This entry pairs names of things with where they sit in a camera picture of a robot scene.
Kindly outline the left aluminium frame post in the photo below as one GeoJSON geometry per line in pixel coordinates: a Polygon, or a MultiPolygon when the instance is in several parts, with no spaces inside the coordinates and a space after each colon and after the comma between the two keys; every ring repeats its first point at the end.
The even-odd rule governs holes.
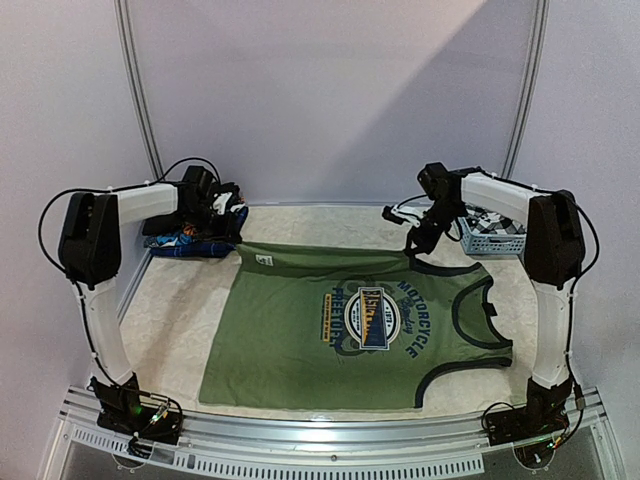
{"type": "Polygon", "coordinates": [[[157,146],[148,102],[144,91],[140,71],[133,21],[129,2],[114,0],[115,16],[119,32],[120,45],[123,54],[125,73],[129,84],[134,113],[137,118],[143,147],[154,179],[164,175],[164,168],[157,146]]]}

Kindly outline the aluminium frame post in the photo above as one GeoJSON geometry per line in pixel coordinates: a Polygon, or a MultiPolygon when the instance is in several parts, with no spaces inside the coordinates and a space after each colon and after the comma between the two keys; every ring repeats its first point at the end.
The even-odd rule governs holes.
{"type": "Polygon", "coordinates": [[[506,159],[501,170],[502,178],[510,179],[512,177],[524,138],[542,58],[549,4],[550,2],[548,0],[537,0],[535,2],[518,108],[514,126],[511,131],[506,159]]]}
{"type": "Polygon", "coordinates": [[[157,146],[148,102],[144,91],[140,71],[133,21],[129,2],[114,0],[115,16],[119,32],[120,45],[123,54],[125,73],[129,84],[134,113],[137,118],[143,147],[154,179],[164,175],[164,168],[157,146]]]}

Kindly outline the colourful patterned folded shorts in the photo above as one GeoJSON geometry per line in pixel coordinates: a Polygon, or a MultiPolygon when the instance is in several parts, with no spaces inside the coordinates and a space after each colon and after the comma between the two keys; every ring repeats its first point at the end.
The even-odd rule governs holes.
{"type": "Polygon", "coordinates": [[[152,218],[143,227],[144,247],[157,256],[224,257],[242,242],[248,214],[244,202],[228,199],[213,202],[199,219],[186,214],[152,218]]]}

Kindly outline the black white checked cloth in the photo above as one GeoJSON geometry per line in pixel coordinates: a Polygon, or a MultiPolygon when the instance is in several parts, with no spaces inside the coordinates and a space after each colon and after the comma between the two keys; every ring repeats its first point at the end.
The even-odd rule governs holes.
{"type": "Polygon", "coordinates": [[[477,235],[524,235],[525,227],[495,212],[470,213],[465,218],[471,232],[477,235]]]}

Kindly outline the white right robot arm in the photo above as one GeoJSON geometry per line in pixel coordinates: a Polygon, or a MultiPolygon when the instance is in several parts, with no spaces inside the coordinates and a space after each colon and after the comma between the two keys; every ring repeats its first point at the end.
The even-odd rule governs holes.
{"type": "Polygon", "coordinates": [[[538,306],[537,352],[531,381],[544,391],[569,388],[575,381],[570,350],[577,282],[586,244],[582,223],[593,223],[567,190],[544,190],[500,178],[479,167],[448,170],[431,163],[417,180],[432,205],[427,210],[402,201],[390,208],[412,225],[409,252],[428,254],[469,204],[498,213],[526,228],[525,272],[538,306]]]}

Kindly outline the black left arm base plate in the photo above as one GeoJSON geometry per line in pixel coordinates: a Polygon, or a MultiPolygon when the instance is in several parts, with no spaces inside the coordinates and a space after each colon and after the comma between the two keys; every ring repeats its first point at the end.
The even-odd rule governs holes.
{"type": "Polygon", "coordinates": [[[134,438],[177,445],[184,414],[173,399],[139,389],[133,373],[123,385],[106,385],[96,377],[90,387],[100,403],[97,425],[134,438]]]}

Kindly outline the aluminium front rail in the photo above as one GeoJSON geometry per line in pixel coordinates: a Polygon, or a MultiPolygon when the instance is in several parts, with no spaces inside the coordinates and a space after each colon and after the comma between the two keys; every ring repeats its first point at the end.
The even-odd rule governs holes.
{"type": "Polygon", "coordinates": [[[174,445],[97,424],[99,405],[68,390],[42,479],[628,479],[596,389],[570,409],[572,438],[544,459],[529,443],[492,444],[479,413],[397,421],[285,421],[189,411],[174,445]]]}

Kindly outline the black trousers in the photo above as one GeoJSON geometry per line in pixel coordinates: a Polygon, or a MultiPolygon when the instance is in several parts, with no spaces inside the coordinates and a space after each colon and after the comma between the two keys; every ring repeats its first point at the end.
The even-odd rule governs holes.
{"type": "Polygon", "coordinates": [[[180,229],[186,223],[206,227],[215,214],[211,209],[213,197],[216,193],[223,192],[233,192],[239,197],[241,204],[241,189],[234,182],[212,183],[206,188],[195,184],[179,184],[177,211],[147,219],[143,225],[143,234],[147,236],[168,234],[180,229]]]}

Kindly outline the green cloth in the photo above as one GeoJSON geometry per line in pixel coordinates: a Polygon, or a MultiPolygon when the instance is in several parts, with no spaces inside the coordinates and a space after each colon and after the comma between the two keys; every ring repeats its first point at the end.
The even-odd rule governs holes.
{"type": "Polygon", "coordinates": [[[442,375],[506,368],[493,278],[393,250],[245,243],[200,387],[208,406],[421,408],[442,375]]]}

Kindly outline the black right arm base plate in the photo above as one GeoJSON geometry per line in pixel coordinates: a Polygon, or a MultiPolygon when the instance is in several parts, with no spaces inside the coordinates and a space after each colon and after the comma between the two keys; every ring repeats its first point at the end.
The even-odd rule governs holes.
{"type": "Polygon", "coordinates": [[[491,446],[544,437],[562,430],[557,439],[550,440],[546,445],[548,449],[556,450],[567,443],[581,425],[586,407],[583,394],[578,394],[575,406],[579,417],[571,426],[565,406],[560,403],[545,409],[538,399],[519,408],[506,402],[496,402],[482,413],[481,428],[488,435],[491,446]]]}

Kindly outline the right aluminium frame post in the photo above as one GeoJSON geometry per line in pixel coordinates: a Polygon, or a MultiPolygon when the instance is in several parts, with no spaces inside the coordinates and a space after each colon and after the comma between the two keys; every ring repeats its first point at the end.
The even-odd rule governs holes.
{"type": "Polygon", "coordinates": [[[518,108],[514,126],[511,131],[506,159],[501,170],[502,178],[510,179],[512,177],[524,138],[542,58],[549,4],[550,2],[548,0],[537,0],[535,2],[518,108]]]}

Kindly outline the light blue plastic basket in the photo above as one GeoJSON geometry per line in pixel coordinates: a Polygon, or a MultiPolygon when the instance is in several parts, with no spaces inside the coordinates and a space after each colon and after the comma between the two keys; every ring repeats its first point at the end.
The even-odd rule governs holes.
{"type": "Polygon", "coordinates": [[[468,217],[459,219],[460,244],[467,255],[519,255],[524,251],[525,234],[476,233],[467,220],[468,217]]]}

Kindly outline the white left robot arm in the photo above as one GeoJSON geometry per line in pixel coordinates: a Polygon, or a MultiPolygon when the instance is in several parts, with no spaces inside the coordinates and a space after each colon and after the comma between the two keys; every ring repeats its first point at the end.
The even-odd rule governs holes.
{"type": "Polygon", "coordinates": [[[154,256],[224,258],[241,243],[248,206],[240,187],[225,182],[212,162],[182,159],[181,179],[166,177],[106,189],[72,188],[58,252],[46,259],[71,283],[97,369],[91,387],[98,398],[115,397],[111,419],[128,434],[148,426],[148,412],[126,394],[139,394],[116,323],[116,278],[121,268],[121,229],[139,223],[154,256]]]}

